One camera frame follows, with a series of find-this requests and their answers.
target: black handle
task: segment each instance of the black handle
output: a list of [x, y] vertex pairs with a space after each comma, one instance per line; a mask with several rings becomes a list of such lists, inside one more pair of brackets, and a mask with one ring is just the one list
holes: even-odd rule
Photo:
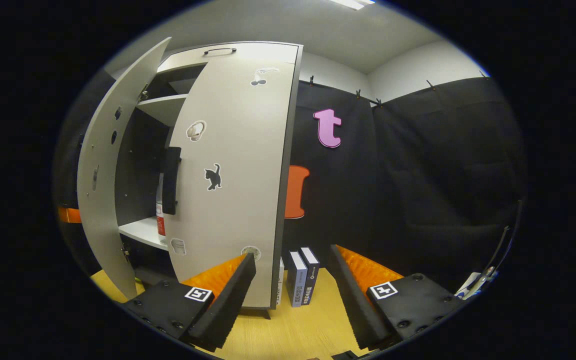
[[211, 48], [210, 50], [204, 51], [203, 54], [204, 54], [204, 55], [208, 55], [208, 52], [209, 52], [209, 51], [213, 51], [213, 50], [230, 50], [230, 51], [232, 51], [232, 52], [234, 53], [235, 51], [237, 51], [237, 48], [234, 48], [234, 47]]
[[174, 215], [177, 208], [177, 174], [181, 163], [181, 148], [170, 146], [164, 160], [164, 180], [161, 186], [161, 207], [164, 214]]

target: white sticker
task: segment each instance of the white sticker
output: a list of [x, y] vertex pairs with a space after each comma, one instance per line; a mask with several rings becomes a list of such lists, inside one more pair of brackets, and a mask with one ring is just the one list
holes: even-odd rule
[[254, 71], [254, 80], [250, 81], [250, 85], [256, 87], [258, 85], [266, 84], [267, 81], [265, 79], [262, 79], [261, 75], [265, 74], [265, 73], [270, 73], [272, 71], [278, 72], [279, 69], [276, 67], [263, 67], [263, 68], [256, 69], [256, 71]]
[[185, 294], [185, 297], [187, 297], [188, 299], [192, 299], [194, 301], [205, 303], [206, 300], [208, 300], [210, 294], [212, 293], [213, 292], [208, 289], [201, 289], [201, 287], [193, 287], [192, 289], [190, 289], [190, 291], [188, 291], [187, 294]]
[[393, 284], [390, 282], [384, 282], [383, 284], [371, 286], [370, 291], [377, 299], [384, 299], [398, 293], [397, 289], [395, 289]]
[[461, 287], [459, 288], [459, 290], [457, 290], [457, 292], [455, 292], [454, 296], [458, 297], [461, 300], [464, 300], [464, 296], [466, 296], [466, 294], [468, 294], [469, 290], [468, 285], [473, 284], [473, 281], [475, 281], [477, 279], [477, 276], [479, 276], [481, 274], [481, 272], [473, 272], [470, 274], [470, 276], [468, 276], [468, 278], [466, 279], [466, 281], [461, 285]]
[[206, 131], [206, 122], [199, 120], [195, 121], [194, 123], [192, 123], [192, 125], [188, 127], [188, 129], [185, 131], [185, 136], [188, 137], [190, 141], [196, 142], [199, 141], [199, 139], [201, 139], [202, 134], [204, 134], [205, 131]]
[[175, 254], [186, 255], [186, 243], [182, 239], [177, 239], [176, 237], [170, 240], [170, 246]]
[[241, 254], [251, 253], [254, 256], [254, 260], [257, 261], [261, 259], [261, 250], [258, 247], [249, 244], [241, 249]]

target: ceiling light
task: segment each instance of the ceiling light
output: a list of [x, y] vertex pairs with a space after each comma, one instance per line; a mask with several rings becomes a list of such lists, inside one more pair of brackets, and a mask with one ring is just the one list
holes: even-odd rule
[[365, 5], [375, 4], [375, 2], [372, 0], [330, 0], [330, 2], [337, 3], [354, 10], [359, 10]]

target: bottle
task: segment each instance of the bottle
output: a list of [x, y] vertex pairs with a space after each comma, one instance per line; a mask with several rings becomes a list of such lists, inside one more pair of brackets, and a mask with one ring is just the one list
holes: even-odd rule
[[155, 196], [155, 203], [157, 207], [157, 232], [159, 237], [159, 242], [166, 244], [166, 227], [164, 226], [164, 212], [163, 212], [163, 201], [162, 201], [162, 187], [164, 183], [164, 174], [159, 173], [159, 183], [157, 185], [157, 194]]

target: cabinet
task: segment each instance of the cabinet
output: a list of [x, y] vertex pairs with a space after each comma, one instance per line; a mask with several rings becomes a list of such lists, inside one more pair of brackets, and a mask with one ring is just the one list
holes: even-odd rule
[[[122, 237], [167, 251], [179, 281], [252, 251], [243, 306], [275, 308], [302, 46], [220, 43], [162, 59], [169, 40], [126, 69], [87, 129], [77, 173], [87, 240], [128, 298], [135, 271]], [[148, 121], [155, 130], [138, 127]], [[167, 148], [181, 148], [182, 161], [163, 194], [176, 206], [160, 243], [154, 188]]]

